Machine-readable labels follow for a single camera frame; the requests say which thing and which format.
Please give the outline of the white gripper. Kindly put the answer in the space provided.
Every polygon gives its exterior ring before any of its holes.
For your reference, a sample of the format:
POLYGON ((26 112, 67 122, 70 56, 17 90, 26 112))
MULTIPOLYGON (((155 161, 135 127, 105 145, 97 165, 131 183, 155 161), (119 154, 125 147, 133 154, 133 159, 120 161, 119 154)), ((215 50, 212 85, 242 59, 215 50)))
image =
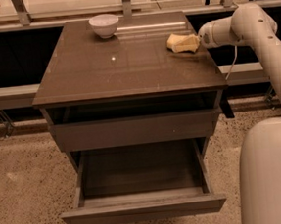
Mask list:
POLYGON ((196 34, 183 35, 179 41, 180 45, 173 45, 174 53, 197 52, 200 42, 205 48, 216 48, 222 45, 222 29, 219 26, 219 21, 205 23, 200 29, 198 36, 196 34))

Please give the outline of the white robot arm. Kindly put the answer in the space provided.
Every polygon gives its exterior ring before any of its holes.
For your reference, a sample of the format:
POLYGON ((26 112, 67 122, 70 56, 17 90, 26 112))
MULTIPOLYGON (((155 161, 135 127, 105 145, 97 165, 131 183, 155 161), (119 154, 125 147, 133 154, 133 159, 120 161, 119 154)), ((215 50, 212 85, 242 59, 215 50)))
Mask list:
MULTIPOLYGON (((207 22, 198 33, 204 47, 251 47, 281 105, 281 40, 277 23, 257 4, 207 22)), ((241 224, 281 224, 281 116, 250 129, 239 159, 241 224)))

